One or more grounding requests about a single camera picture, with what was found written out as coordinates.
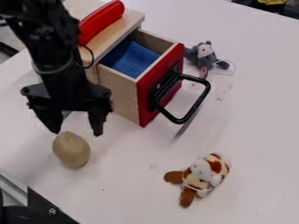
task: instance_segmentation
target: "gray plush toy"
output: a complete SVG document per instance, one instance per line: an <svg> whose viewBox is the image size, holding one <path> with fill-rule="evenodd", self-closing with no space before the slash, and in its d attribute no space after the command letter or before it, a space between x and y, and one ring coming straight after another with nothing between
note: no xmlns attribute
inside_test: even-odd
<svg viewBox="0 0 299 224"><path fill-rule="evenodd" d="M219 60L216 57L216 53L212 49L211 41L205 43L199 43L194 45L192 49L184 48L184 57L191 63L197 65L200 69L202 67L208 67L208 69L214 68L214 65L227 70L229 64L223 60Z"/></svg>

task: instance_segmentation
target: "drawer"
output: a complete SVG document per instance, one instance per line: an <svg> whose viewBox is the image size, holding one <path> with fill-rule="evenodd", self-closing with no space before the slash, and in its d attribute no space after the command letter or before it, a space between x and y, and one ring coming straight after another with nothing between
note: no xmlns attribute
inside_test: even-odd
<svg viewBox="0 0 299 224"><path fill-rule="evenodd" d="M112 91L115 113L145 127L157 115L149 111L149 91L175 65L182 72L184 45L141 29L134 30L89 75ZM179 82L164 97L166 105Z"/></svg>

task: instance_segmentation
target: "blue fabric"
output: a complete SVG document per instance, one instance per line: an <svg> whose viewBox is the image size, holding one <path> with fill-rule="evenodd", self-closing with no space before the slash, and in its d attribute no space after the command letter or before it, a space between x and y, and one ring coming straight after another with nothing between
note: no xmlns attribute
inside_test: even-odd
<svg viewBox="0 0 299 224"><path fill-rule="evenodd" d="M160 55L130 38L124 39L102 60L101 64L136 79Z"/></svg>

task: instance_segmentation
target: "beige ball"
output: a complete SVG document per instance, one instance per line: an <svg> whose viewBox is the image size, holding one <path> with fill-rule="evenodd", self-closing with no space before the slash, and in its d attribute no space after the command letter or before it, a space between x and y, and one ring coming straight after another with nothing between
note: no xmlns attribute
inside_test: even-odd
<svg viewBox="0 0 299 224"><path fill-rule="evenodd" d="M90 147L82 137L70 131L62 132L53 142L53 151L70 168L80 168L90 159Z"/></svg>

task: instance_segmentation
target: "brown and white plush dog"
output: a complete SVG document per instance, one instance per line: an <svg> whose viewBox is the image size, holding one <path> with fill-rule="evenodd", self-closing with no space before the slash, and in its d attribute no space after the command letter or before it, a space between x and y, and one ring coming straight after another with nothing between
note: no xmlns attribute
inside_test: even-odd
<svg viewBox="0 0 299 224"><path fill-rule="evenodd" d="M230 163L212 153L198 157L187 169L167 172L164 180L182 185L184 190L181 193L180 205L188 207L196 195L203 198L217 186L228 175L230 167Z"/></svg>

